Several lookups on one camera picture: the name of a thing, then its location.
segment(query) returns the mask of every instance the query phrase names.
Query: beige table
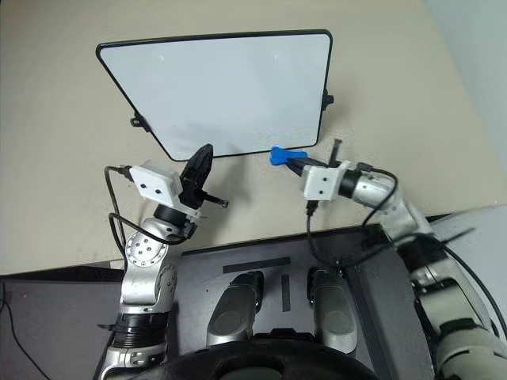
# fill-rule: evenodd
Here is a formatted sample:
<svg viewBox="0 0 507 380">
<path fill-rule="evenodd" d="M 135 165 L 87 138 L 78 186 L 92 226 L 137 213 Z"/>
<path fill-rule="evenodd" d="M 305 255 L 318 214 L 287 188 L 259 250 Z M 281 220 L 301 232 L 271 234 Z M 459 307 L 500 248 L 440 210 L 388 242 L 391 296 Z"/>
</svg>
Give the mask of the beige table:
<svg viewBox="0 0 507 380">
<path fill-rule="evenodd" d="M 399 1 L 2 2 L 0 274 L 120 258 L 109 232 L 105 165 L 157 159 L 181 170 L 150 135 L 95 58 L 100 42 L 277 29 L 329 29 L 328 90 L 311 157 L 398 174 L 427 215 L 507 202 L 507 180 L 424 5 Z M 147 215 L 135 189 L 115 180 L 120 208 Z M 188 247 L 304 231 L 299 178 L 267 154 L 215 160 L 206 189 L 231 202 L 204 216 Z M 316 230 L 360 223 L 341 199 L 316 213 Z"/>
</svg>

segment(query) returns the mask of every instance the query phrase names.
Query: whiteboard black frame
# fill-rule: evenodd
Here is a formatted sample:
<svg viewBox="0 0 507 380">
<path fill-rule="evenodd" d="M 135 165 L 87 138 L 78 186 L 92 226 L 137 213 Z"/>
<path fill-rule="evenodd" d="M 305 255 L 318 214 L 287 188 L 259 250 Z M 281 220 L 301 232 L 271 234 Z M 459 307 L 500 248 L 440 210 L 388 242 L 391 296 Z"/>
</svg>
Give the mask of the whiteboard black frame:
<svg viewBox="0 0 507 380">
<path fill-rule="evenodd" d="M 109 77 L 111 77 L 112 81 L 116 84 L 118 90 L 123 94 L 127 102 L 130 104 L 132 109 L 134 110 L 134 118 L 131 119 L 131 124 L 133 127 L 143 127 L 145 131 L 150 132 L 155 141 L 159 144 L 162 150 L 167 154 L 167 156 L 175 161 L 175 162 L 186 162 L 188 160 L 176 160 L 171 157 L 170 153 L 167 149 L 162 145 L 162 143 L 158 140 L 156 134 L 147 125 L 147 122 L 144 120 L 143 116 L 138 112 L 130 98 L 125 93 L 124 89 L 121 87 L 120 83 L 116 80 L 111 70 L 108 68 L 106 63 L 101 57 L 101 51 L 106 48 L 118 48 L 123 46 L 132 46 L 132 45 L 141 45 L 141 44 L 160 44 L 166 42 L 181 42 L 181 41 L 194 41 L 194 40 L 218 40 L 218 39 L 230 39 L 230 38 L 245 38 L 245 37 L 269 37 L 269 36 L 302 36 L 309 34 L 324 34 L 330 39 L 330 47 L 327 55 L 327 64 L 326 64 L 326 74 L 324 76 L 324 83 L 322 87 L 322 107 L 321 112 L 318 118 L 318 129 L 317 129 L 317 138 L 315 143 L 304 146 L 290 146 L 289 149 L 299 149 L 299 148 L 307 148 L 310 146 L 315 146 L 318 143 L 318 138 L 320 136 L 320 127 L 322 122 L 322 113 L 326 109 L 326 106 L 333 103 L 332 98 L 329 101 L 327 94 L 327 76 L 330 68 L 330 60 L 331 60 L 331 51 L 333 48 L 333 36 L 330 31 L 327 29 L 303 29 L 303 30 L 283 30 L 283 31 L 268 31 L 268 32 L 235 32 L 235 33 L 219 33 L 219 34 L 202 34 L 195 36 L 173 36 L 173 37 L 160 37 L 160 38 L 151 38 L 151 39 L 141 39 L 141 40 L 125 40 L 125 41 L 116 41 L 116 42 L 107 42 L 101 43 L 97 45 L 95 49 L 95 55 L 97 56 L 101 65 L 105 68 Z M 214 156 L 214 158 L 225 158 L 225 157 L 234 157 L 234 156 L 243 156 L 246 154 L 256 154 L 256 153 L 265 153 L 270 150 L 257 150 L 253 152 L 245 152 L 238 154 L 222 154 L 220 156 Z"/>
</svg>

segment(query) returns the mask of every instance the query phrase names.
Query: blue object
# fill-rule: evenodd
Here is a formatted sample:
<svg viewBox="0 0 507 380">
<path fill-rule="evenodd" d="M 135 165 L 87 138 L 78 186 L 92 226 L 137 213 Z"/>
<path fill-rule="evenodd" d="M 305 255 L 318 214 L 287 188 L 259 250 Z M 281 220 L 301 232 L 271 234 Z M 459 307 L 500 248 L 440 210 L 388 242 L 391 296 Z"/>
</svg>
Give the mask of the blue object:
<svg viewBox="0 0 507 380">
<path fill-rule="evenodd" d="M 280 148 L 278 145 L 274 145 L 271 149 L 271 154 L 269 155 L 269 160 L 271 161 L 271 165 L 283 165 L 287 164 L 289 158 L 307 158 L 307 152 L 303 152 L 302 150 L 287 150 L 284 148 Z"/>
</svg>

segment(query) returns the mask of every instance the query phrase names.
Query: whiteboard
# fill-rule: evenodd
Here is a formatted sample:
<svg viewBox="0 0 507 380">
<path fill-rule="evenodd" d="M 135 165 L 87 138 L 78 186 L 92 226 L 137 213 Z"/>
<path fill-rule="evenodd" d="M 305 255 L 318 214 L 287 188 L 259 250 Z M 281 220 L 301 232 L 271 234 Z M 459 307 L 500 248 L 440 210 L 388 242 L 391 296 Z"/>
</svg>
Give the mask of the whiteboard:
<svg viewBox="0 0 507 380">
<path fill-rule="evenodd" d="M 327 31 L 190 36 L 100 44 L 97 57 L 165 152 L 188 160 L 317 142 Z"/>
</svg>

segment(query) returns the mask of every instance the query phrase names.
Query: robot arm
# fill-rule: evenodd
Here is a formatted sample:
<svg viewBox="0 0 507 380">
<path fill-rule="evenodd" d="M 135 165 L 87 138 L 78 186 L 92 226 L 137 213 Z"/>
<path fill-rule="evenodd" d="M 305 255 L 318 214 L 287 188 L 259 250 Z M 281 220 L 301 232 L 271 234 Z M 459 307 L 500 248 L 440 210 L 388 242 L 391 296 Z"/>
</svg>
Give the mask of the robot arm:
<svg viewBox="0 0 507 380">
<path fill-rule="evenodd" d="M 439 342 L 436 372 L 442 379 L 505 378 L 507 347 L 494 335 L 484 303 L 456 261 L 438 244 L 424 215 L 400 188 L 393 188 L 393 178 L 372 171 L 369 165 L 352 169 L 349 161 L 336 161 L 338 144 L 328 164 L 304 152 L 277 147 L 271 161 L 287 165 L 303 178 L 307 200 L 344 196 L 378 207 L 380 225 L 409 271 L 422 317 L 429 322 L 423 323 L 425 332 Z"/>
<path fill-rule="evenodd" d="M 174 247 L 192 237 L 205 200 L 227 207 L 227 201 L 202 190 L 212 157 L 212 146 L 203 146 L 180 176 L 152 161 L 129 169 L 139 194 L 159 205 L 154 217 L 145 219 L 126 241 L 120 311 L 98 380 L 130 378 L 165 359 L 166 327 L 177 282 Z"/>
</svg>

